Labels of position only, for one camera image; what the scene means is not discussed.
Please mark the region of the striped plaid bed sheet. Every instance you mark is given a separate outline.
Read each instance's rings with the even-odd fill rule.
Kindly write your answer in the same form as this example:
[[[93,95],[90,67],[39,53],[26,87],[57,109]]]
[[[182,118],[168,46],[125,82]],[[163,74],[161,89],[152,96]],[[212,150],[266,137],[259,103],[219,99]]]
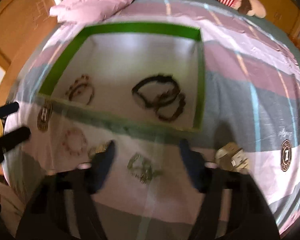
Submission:
[[[38,94],[83,28],[119,22],[200,30],[205,90],[199,131],[147,133],[79,116]],[[300,61],[246,18],[194,1],[135,0],[102,22],[65,23],[14,98],[19,109],[7,117],[5,131],[31,131],[3,163],[25,205],[19,239],[280,239],[300,222]],[[183,139],[205,160],[206,193],[193,187],[183,165]],[[111,169],[102,188],[89,194],[88,152],[111,140]],[[246,173],[216,164],[216,152],[229,142],[246,153]]]

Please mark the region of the wooden wardrobe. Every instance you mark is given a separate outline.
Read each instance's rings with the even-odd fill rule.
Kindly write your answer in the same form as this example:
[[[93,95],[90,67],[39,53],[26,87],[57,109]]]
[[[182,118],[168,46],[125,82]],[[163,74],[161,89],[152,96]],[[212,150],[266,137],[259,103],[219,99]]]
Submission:
[[[0,0],[0,105],[21,68],[57,24],[54,0]]]

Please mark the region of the cream white wristwatch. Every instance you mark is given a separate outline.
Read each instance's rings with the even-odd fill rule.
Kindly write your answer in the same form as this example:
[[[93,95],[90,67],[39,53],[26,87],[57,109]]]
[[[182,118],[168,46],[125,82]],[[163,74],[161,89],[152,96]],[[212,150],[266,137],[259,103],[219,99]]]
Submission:
[[[246,173],[249,170],[249,160],[243,148],[235,142],[229,142],[220,148],[215,155],[216,164],[223,170]]]

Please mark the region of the green cardboard box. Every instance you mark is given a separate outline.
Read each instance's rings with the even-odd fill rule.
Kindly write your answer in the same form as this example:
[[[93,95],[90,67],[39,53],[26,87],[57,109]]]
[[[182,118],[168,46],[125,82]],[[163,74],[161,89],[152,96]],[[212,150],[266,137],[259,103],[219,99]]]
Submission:
[[[79,116],[147,133],[197,132],[204,108],[200,30],[160,22],[119,22],[83,28],[47,73],[38,94]],[[173,103],[141,108],[132,88],[171,75],[181,92]]]

